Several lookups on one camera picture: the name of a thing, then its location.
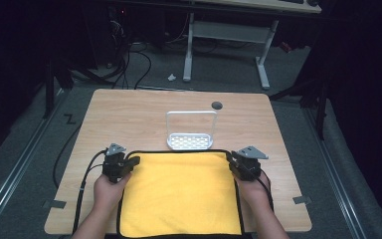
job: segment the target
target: yellow towel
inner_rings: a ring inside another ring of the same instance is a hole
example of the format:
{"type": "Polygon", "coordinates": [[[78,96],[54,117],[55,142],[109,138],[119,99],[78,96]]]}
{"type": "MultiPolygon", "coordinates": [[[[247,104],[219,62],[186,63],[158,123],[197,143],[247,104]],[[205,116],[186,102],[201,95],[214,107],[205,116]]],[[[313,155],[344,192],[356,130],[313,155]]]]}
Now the yellow towel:
{"type": "Polygon", "coordinates": [[[119,205],[120,235],[241,235],[237,189],[225,153],[131,153],[141,160],[119,205]]]}

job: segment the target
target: desk leg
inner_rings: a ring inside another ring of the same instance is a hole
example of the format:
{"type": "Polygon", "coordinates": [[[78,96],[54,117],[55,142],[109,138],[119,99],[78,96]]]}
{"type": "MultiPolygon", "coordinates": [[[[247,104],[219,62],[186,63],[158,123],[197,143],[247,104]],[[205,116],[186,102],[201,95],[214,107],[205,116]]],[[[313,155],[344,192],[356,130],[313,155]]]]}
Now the desk leg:
{"type": "Polygon", "coordinates": [[[194,34],[194,13],[190,13],[190,23],[188,27],[188,48],[187,55],[185,56],[185,66],[184,66],[184,82],[191,81],[191,70],[192,70],[192,39],[194,34]]]}
{"type": "Polygon", "coordinates": [[[279,21],[276,20],[273,22],[272,27],[270,28],[269,34],[266,39],[265,48],[260,57],[256,57],[257,69],[259,70],[260,81],[262,82],[262,88],[268,90],[270,88],[269,79],[266,74],[265,69],[265,60],[269,52],[269,48],[272,44],[273,37],[275,36],[276,28],[278,27],[279,21]]]}

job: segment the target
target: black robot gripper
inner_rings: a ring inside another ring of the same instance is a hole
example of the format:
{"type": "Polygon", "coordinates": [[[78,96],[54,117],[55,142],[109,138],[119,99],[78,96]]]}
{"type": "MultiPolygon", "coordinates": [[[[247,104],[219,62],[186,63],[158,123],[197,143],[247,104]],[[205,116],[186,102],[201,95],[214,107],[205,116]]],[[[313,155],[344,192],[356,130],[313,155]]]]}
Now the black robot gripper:
{"type": "Polygon", "coordinates": [[[243,181],[254,181],[262,174],[261,164],[256,158],[245,157],[232,151],[232,157],[227,159],[229,169],[243,181]]]}
{"type": "Polygon", "coordinates": [[[140,157],[135,156],[125,159],[125,148],[113,143],[107,149],[104,155],[102,171],[109,178],[110,182],[117,183],[120,178],[125,177],[133,171],[136,165],[139,165],[140,157]]]}

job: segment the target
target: black cable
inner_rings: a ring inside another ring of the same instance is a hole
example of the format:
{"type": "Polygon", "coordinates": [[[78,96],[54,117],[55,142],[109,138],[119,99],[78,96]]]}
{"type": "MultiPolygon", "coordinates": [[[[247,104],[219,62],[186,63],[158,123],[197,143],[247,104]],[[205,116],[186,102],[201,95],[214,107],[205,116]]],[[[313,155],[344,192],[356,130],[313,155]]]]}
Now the black cable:
{"type": "Polygon", "coordinates": [[[195,44],[193,44],[194,45],[193,48],[192,48],[193,51],[196,52],[196,53],[201,53],[201,54],[208,54],[208,53],[214,52],[218,48],[218,44],[219,44],[219,41],[217,39],[209,39],[209,40],[206,40],[206,41],[204,41],[202,39],[199,39],[199,41],[196,40],[194,42],[196,42],[196,43],[198,43],[198,42],[200,42],[200,43],[203,43],[203,42],[211,43],[212,42],[214,44],[213,48],[208,50],[208,51],[198,51],[196,49],[197,46],[195,46],[195,44]]]}
{"type": "Polygon", "coordinates": [[[135,83],[135,86],[134,86],[134,89],[137,90],[137,87],[138,87],[138,84],[142,81],[142,79],[147,76],[148,72],[150,72],[150,69],[151,69],[151,60],[149,57],[147,57],[145,54],[143,53],[140,53],[140,52],[132,52],[132,53],[136,53],[136,54],[139,54],[143,57],[145,57],[147,60],[148,60],[148,69],[147,71],[144,73],[144,75],[135,83]]]}
{"type": "Polygon", "coordinates": [[[185,49],[187,48],[187,43],[182,43],[184,40],[187,40],[187,38],[184,38],[184,39],[179,39],[175,42],[171,42],[171,43],[165,43],[164,46],[169,48],[169,49],[172,49],[172,50],[182,50],[182,49],[185,49]]]}
{"type": "Polygon", "coordinates": [[[128,51],[127,51],[127,60],[125,62],[125,60],[123,60],[124,62],[124,70],[122,73],[119,74],[119,76],[116,78],[116,80],[114,81],[113,85],[112,85],[112,89],[114,89],[117,85],[117,82],[119,81],[119,79],[123,76],[123,81],[122,81],[122,88],[123,88],[123,84],[126,82],[126,69],[128,69],[128,66],[129,66],[129,53],[130,53],[130,50],[131,50],[131,46],[128,47],[128,51]]]}
{"type": "Polygon", "coordinates": [[[96,168],[96,167],[99,167],[99,166],[103,166],[103,164],[98,164],[98,165],[95,165],[93,167],[90,168],[90,171],[92,171],[92,169],[96,168]]]}
{"type": "Polygon", "coordinates": [[[80,127],[82,127],[82,124],[83,123],[80,123],[80,125],[76,128],[76,130],[71,134],[71,136],[67,139],[67,141],[65,142],[64,146],[62,147],[60,153],[58,154],[58,157],[57,157],[57,160],[55,161],[54,163],[54,170],[52,172],[52,177],[54,179],[54,184],[55,184],[55,187],[58,189],[59,188],[59,184],[57,182],[57,166],[58,166],[58,162],[59,160],[61,159],[61,156],[62,156],[62,153],[65,151],[65,149],[67,148],[68,146],[68,143],[70,143],[71,139],[73,139],[74,135],[79,131],[80,127]]]}
{"type": "Polygon", "coordinates": [[[189,18],[190,18],[190,14],[188,13],[187,17],[185,18],[184,26],[182,27],[181,33],[179,33],[178,37],[176,37],[175,39],[168,41],[168,42],[165,42],[165,45],[169,44],[169,43],[174,43],[177,41],[182,41],[184,39],[188,39],[187,37],[183,37],[183,35],[184,35],[185,30],[187,29],[187,26],[188,26],[187,23],[188,23],[189,18]]]}
{"type": "Polygon", "coordinates": [[[86,170],[86,173],[85,173],[85,177],[83,178],[83,181],[82,181],[82,185],[80,187],[80,191],[79,191],[79,197],[77,199],[77,209],[76,209],[76,217],[74,219],[74,226],[73,226],[73,234],[77,231],[77,228],[79,227],[79,220],[80,220],[80,214],[82,212],[82,202],[83,202],[83,195],[84,195],[84,192],[85,192],[85,189],[86,189],[86,179],[87,179],[87,176],[89,175],[89,172],[95,168],[92,167],[93,163],[95,162],[96,158],[98,156],[100,156],[101,154],[103,153],[106,153],[107,149],[105,150],[102,150],[100,152],[98,152],[91,160],[89,166],[87,167],[87,170],[86,170]]]}
{"type": "Polygon", "coordinates": [[[232,49],[242,49],[242,48],[250,47],[254,45],[256,45],[256,43],[244,42],[240,46],[234,46],[233,44],[225,44],[225,43],[219,42],[219,46],[222,46],[225,48],[232,48],[232,49]]]}

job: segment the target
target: small black object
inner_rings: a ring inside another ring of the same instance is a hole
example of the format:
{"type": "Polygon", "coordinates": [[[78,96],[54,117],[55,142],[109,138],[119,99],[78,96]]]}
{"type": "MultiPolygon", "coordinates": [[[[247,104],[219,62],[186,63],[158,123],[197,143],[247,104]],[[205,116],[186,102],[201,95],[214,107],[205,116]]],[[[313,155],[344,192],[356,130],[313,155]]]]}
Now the small black object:
{"type": "Polygon", "coordinates": [[[280,0],[280,1],[303,4],[303,0],[280,0]]]}
{"type": "Polygon", "coordinates": [[[243,181],[254,181],[262,174],[259,161],[256,158],[244,157],[232,151],[228,156],[229,169],[243,181]]]}
{"type": "Polygon", "coordinates": [[[293,198],[293,202],[294,202],[295,204],[304,203],[304,204],[306,205],[306,204],[311,203],[311,202],[312,202],[312,199],[311,199],[311,197],[309,197],[309,196],[300,196],[300,197],[294,197],[294,198],[293,198]]]}
{"type": "Polygon", "coordinates": [[[214,110],[221,110],[222,107],[223,107],[223,105],[222,105],[222,103],[220,103],[220,102],[214,102],[214,103],[212,103],[212,108],[213,108],[214,110]]]}
{"type": "Polygon", "coordinates": [[[136,165],[139,165],[139,156],[130,159],[124,159],[125,153],[121,149],[108,150],[104,157],[104,163],[101,173],[109,178],[109,181],[117,183],[119,178],[123,178],[131,171],[136,165]]]}
{"type": "Polygon", "coordinates": [[[67,205],[67,202],[66,201],[58,201],[58,200],[46,200],[44,203],[43,203],[43,208],[46,208],[46,209],[49,209],[49,208],[61,208],[61,209],[64,209],[65,205],[67,205]]]}
{"type": "Polygon", "coordinates": [[[306,0],[306,3],[308,3],[311,7],[316,7],[318,5],[319,0],[306,0]]]}

